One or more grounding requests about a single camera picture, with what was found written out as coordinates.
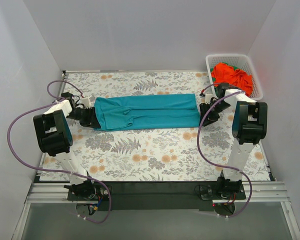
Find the teal t shirt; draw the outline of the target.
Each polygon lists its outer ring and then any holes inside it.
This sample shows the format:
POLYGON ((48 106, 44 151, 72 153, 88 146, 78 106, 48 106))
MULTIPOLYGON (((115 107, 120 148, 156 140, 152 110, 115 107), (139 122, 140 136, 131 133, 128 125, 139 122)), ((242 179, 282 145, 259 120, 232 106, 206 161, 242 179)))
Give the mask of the teal t shirt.
POLYGON ((98 97, 94 103, 100 131, 195 128, 200 124, 196 97, 163 94, 98 97))

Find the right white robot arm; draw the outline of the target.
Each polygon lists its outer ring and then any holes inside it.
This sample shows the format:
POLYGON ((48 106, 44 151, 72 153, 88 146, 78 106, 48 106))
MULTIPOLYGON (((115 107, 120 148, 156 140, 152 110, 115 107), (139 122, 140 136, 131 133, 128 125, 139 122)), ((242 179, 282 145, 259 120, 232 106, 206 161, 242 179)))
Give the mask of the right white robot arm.
POLYGON ((199 106, 199 127, 217 122, 220 113, 232 107, 231 132, 234 140, 228 163, 222 168, 220 176, 212 183, 201 185, 199 194, 202 200, 244 199, 243 170, 252 150, 266 136, 268 105, 249 98, 242 89, 229 83, 218 83, 216 86, 216 97, 199 106))

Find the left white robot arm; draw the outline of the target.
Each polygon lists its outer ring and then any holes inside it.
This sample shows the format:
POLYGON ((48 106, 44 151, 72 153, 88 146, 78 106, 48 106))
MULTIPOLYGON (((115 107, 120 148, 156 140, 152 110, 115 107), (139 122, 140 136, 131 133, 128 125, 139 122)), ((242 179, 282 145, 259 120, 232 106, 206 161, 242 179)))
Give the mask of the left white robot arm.
POLYGON ((75 196, 85 200, 99 198, 101 194, 92 180, 87 179, 89 173, 81 166, 71 150, 73 136, 67 118, 78 121, 87 128, 101 127, 97 120, 96 110, 92 105, 93 96, 84 97, 80 103, 73 99, 70 92, 61 95, 63 101, 57 102, 45 113, 33 117, 35 133, 40 150, 54 157, 66 171, 70 185, 65 188, 75 196))

